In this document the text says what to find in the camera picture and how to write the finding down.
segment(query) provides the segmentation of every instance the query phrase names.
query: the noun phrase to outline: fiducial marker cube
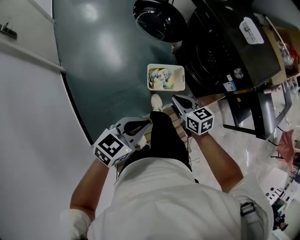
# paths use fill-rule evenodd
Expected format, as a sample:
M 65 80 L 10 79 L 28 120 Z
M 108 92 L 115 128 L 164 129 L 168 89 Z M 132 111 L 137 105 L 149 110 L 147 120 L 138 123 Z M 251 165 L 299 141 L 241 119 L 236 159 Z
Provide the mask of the fiducial marker cube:
M 186 128 L 197 135 L 213 128 L 215 115 L 208 107 L 199 108 L 186 114 Z
M 105 129 L 95 141 L 93 153 L 107 167 L 116 165 L 125 160 L 132 152 L 120 139 Z

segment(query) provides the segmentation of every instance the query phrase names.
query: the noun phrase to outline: label sticker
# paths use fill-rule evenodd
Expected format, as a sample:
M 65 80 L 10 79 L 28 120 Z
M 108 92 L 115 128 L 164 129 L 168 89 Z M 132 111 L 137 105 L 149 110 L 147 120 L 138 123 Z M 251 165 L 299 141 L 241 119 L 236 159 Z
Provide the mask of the label sticker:
M 255 26 L 254 22 L 249 17 L 244 17 L 244 21 L 240 23 L 240 30 L 243 33 L 246 41 L 249 44 L 263 44 L 264 40 Z
M 227 79 L 228 79 L 229 81 L 232 81 L 232 80 L 233 80 L 233 78 L 231 77 L 230 74 L 227 75 Z
M 227 92 L 231 92 L 231 91 L 236 91 L 237 90 L 237 88 L 235 87 L 233 81 L 226 82 L 226 83 L 223 84 L 223 86 L 225 87 L 225 89 L 226 89 Z

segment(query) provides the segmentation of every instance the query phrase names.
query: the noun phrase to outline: black pants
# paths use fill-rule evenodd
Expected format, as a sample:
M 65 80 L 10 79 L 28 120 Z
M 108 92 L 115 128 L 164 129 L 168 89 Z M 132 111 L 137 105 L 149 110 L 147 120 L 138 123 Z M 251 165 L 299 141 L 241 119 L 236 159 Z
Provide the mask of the black pants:
M 181 161 L 192 171 L 188 151 L 178 136 L 171 118 L 163 112 L 151 112 L 150 118 L 153 122 L 151 148 L 146 145 L 142 150 L 135 151 L 125 162 L 122 171 L 129 164 L 142 158 L 173 158 Z

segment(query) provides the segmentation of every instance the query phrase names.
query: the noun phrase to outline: door handle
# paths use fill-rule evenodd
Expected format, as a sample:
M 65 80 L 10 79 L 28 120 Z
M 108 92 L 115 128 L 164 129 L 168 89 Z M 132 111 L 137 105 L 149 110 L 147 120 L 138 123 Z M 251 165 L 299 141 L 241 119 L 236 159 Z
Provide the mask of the door handle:
M 4 33 L 5 35 L 8 35 L 11 38 L 17 40 L 18 34 L 15 31 L 12 31 L 11 29 L 8 28 L 8 23 L 9 20 L 6 22 L 5 25 L 0 24 L 0 33 Z

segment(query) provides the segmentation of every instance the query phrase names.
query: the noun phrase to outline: white sneaker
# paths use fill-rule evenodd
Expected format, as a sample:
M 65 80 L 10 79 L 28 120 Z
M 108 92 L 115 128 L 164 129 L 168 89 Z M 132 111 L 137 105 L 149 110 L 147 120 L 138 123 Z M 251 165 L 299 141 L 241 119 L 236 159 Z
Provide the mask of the white sneaker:
M 163 111 L 163 102 L 158 94 L 153 94 L 151 97 L 151 105 L 152 109 L 155 112 L 162 112 Z
M 144 146 L 146 146 L 146 145 L 147 145 L 146 137 L 143 136 L 143 137 L 140 139 L 140 141 L 138 141 L 137 145 L 139 145 L 141 149 L 142 149 Z

